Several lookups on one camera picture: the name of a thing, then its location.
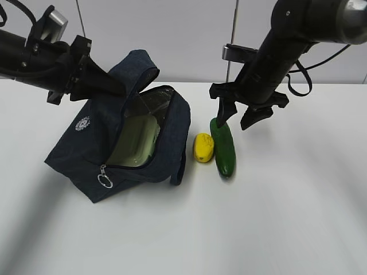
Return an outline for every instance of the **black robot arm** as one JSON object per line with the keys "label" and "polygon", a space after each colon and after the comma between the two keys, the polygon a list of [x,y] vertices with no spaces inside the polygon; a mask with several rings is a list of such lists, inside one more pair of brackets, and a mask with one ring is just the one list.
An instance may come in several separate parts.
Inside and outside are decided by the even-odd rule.
{"label": "black robot arm", "polygon": [[[220,98],[218,126],[237,113],[235,102],[249,106],[241,121],[243,130],[271,117],[272,106],[285,108],[287,96],[275,90],[315,44],[366,41],[367,0],[278,0],[271,30],[259,50],[234,45],[224,48],[224,59],[244,66],[234,82],[213,84],[210,89],[212,99]],[[307,75],[302,66],[300,71]]]}
{"label": "black robot arm", "polygon": [[[60,41],[67,19],[49,6],[36,21],[19,1],[7,0],[31,20],[28,38],[0,30],[0,75],[49,90],[47,102],[59,105],[64,94],[71,101],[89,99],[95,93],[125,95],[123,83],[108,75],[90,58],[92,41],[77,36],[71,45]],[[7,15],[0,5],[4,26]]]}

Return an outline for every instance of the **toy cucumber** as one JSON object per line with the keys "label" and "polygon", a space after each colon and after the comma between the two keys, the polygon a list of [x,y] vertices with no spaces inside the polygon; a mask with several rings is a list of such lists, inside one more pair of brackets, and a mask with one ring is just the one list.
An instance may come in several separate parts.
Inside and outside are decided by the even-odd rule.
{"label": "toy cucumber", "polygon": [[222,128],[218,128],[216,120],[212,119],[210,122],[210,132],[214,139],[216,163],[219,172],[224,177],[230,178],[236,166],[235,146],[228,124],[226,123]]}

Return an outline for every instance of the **key ring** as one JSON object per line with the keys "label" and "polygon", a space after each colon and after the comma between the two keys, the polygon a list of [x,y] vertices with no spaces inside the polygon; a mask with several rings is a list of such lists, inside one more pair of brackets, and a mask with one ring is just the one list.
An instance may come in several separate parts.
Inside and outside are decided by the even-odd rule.
{"label": "key ring", "polygon": [[[104,179],[106,179],[106,180],[108,180],[108,182],[109,182],[109,186],[108,185],[106,185],[103,181],[102,181],[102,178],[104,178]],[[107,176],[107,175],[102,175],[102,174],[99,174],[98,175],[98,181],[99,181],[99,183],[100,184],[102,184],[105,188],[108,188],[108,189],[111,189],[111,188],[113,188],[113,186],[114,186],[114,183],[110,180],[110,178]]]}

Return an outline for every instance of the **white wall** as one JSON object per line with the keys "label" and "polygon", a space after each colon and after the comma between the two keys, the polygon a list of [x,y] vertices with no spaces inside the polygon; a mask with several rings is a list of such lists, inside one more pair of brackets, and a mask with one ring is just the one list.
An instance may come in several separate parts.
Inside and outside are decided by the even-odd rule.
{"label": "white wall", "polygon": [[222,45],[230,41],[235,1],[80,0],[91,57],[109,69],[146,49],[161,81],[224,81]]}
{"label": "white wall", "polygon": [[[38,19],[49,5],[69,19],[63,36],[72,42],[81,34],[75,0],[23,2]],[[161,81],[225,80],[227,63],[221,48],[231,40],[235,0],[79,0],[87,37],[93,40],[92,58],[109,70],[133,49],[146,49],[161,69]],[[270,29],[276,0],[240,0],[235,43],[258,48]],[[8,13],[5,30],[27,36],[29,20],[2,1]],[[320,44],[302,57],[311,65],[337,52],[342,45]],[[363,83],[367,74],[367,44],[353,46],[332,62],[311,71],[315,83]],[[233,64],[231,79],[241,65]],[[295,74],[295,83],[304,83]]]}
{"label": "white wall", "polygon": [[[277,0],[240,0],[235,44],[258,49],[270,30],[272,9]],[[332,56],[343,45],[321,43],[314,46],[300,59],[304,66],[314,65]],[[329,63],[310,71],[315,83],[362,84],[367,74],[367,44],[352,46]],[[234,64],[233,80],[241,66]],[[301,73],[292,76],[294,83],[305,83]]]}

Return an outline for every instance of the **yellow lemon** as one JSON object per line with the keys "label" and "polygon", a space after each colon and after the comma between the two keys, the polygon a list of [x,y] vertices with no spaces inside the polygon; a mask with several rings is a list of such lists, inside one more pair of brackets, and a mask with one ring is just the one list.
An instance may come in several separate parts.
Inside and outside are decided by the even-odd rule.
{"label": "yellow lemon", "polygon": [[199,133],[194,141],[194,158],[201,163],[210,161],[214,154],[214,140],[207,133]]}

